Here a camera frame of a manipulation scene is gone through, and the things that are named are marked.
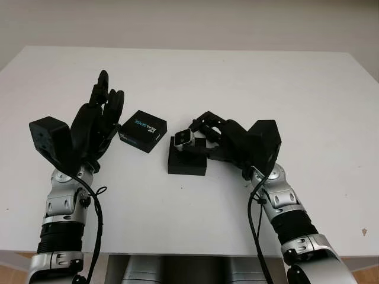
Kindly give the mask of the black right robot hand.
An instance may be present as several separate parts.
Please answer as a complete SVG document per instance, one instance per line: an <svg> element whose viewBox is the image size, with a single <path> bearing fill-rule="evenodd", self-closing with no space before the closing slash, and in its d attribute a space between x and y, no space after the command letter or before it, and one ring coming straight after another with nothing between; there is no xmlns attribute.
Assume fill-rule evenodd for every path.
<svg viewBox="0 0 379 284"><path fill-rule="evenodd" d="M206 146L186 146L185 150L198 154L205 154L211 160L229 162L242 170L245 180L252 178L252 162L249 160L247 131L234 120L224 120L218 115L207 111L194 119L189 129L195 133L199 131L205 139L217 145L212 148Z"/></svg>

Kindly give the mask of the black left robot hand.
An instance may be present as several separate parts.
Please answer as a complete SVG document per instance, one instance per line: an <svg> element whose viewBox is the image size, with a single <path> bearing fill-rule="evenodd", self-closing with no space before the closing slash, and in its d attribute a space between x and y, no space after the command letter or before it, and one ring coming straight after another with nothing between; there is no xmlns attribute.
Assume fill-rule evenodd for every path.
<svg viewBox="0 0 379 284"><path fill-rule="evenodd" d="M108 87L109 75L102 70L89 101L80 107L70 128L75 154L93 173L99 172L98 160L120 128L119 119L124 106L124 92Z"/></svg>

